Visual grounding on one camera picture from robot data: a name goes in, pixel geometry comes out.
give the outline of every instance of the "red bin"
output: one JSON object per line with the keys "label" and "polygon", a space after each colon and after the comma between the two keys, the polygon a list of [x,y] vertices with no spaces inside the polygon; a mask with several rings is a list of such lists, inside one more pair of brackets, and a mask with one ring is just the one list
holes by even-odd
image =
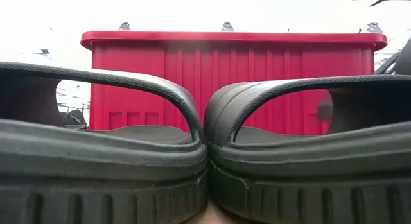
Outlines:
{"label": "red bin", "polygon": [[[92,67],[145,73],[185,87],[203,118],[219,88],[245,81],[374,74],[374,52],[387,45],[377,33],[186,33],[90,31],[81,45]],[[324,91],[300,92],[268,102],[244,124],[281,134],[323,134],[317,119]],[[188,130],[168,101],[146,92],[92,85],[90,128],[167,125]]]}

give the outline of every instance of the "black sandal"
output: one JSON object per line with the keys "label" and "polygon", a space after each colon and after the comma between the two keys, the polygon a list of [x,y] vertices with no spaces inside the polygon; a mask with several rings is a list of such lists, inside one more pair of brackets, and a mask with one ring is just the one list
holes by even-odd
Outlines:
{"label": "black sandal", "polygon": [[[324,136],[242,128],[270,99],[328,89]],[[247,82],[220,89],[205,114],[211,194],[223,208],[264,223],[411,221],[411,76]]]}
{"label": "black sandal", "polygon": [[[182,112],[190,133],[63,128],[60,79],[162,96]],[[177,84],[12,62],[0,62],[0,80],[0,223],[180,223],[207,204],[205,139],[193,98]]]}

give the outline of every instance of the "red lid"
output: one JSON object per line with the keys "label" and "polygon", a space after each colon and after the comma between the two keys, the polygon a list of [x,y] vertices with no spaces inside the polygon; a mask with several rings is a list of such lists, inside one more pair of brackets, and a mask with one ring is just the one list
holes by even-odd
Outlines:
{"label": "red lid", "polygon": [[380,33],[301,34],[301,33],[239,33],[239,32],[147,32],[147,31],[88,31],[81,45],[92,48],[92,42],[116,40],[141,41],[239,41],[284,43],[346,43],[374,44],[375,51],[385,48],[387,38]]}

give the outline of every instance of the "black rubber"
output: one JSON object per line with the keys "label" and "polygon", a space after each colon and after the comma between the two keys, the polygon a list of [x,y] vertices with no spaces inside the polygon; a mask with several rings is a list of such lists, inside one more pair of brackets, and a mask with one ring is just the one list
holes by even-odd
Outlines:
{"label": "black rubber", "polygon": [[[334,111],[324,136],[241,128],[284,94],[327,89]],[[222,88],[205,113],[211,194],[264,223],[411,222],[411,76],[250,82]]]}
{"label": "black rubber", "polygon": [[[64,128],[55,101],[60,79],[162,96],[190,133]],[[13,62],[0,62],[0,81],[0,223],[180,223],[207,204],[205,139],[182,87],[145,74]]]}
{"label": "black rubber", "polygon": [[[377,70],[375,74],[401,74],[411,75],[411,39],[405,44],[403,49],[393,54],[387,61],[385,61]],[[317,117],[320,121],[330,121],[332,118],[333,105],[324,99],[317,107]]]}

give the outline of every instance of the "ribbed plastic side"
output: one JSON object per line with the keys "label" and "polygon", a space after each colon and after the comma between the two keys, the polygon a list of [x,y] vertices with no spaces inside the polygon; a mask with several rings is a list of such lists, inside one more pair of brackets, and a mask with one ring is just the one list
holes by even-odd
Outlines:
{"label": "ribbed plastic side", "polygon": [[0,223],[177,224],[208,202],[207,175],[159,187],[135,182],[3,177]]}
{"label": "ribbed plastic side", "polygon": [[[185,87],[203,118],[209,98],[230,83],[372,74],[372,46],[355,44],[239,44],[234,42],[94,41],[92,66],[152,74]],[[317,119],[327,92],[302,92],[271,101],[245,123],[281,134],[323,134]],[[91,92],[91,128],[168,125],[188,130],[181,113],[162,98],[102,85]]]}
{"label": "ribbed plastic side", "polygon": [[251,220],[298,224],[411,221],[408,176],[249,180],[210,165],[214,200]]}

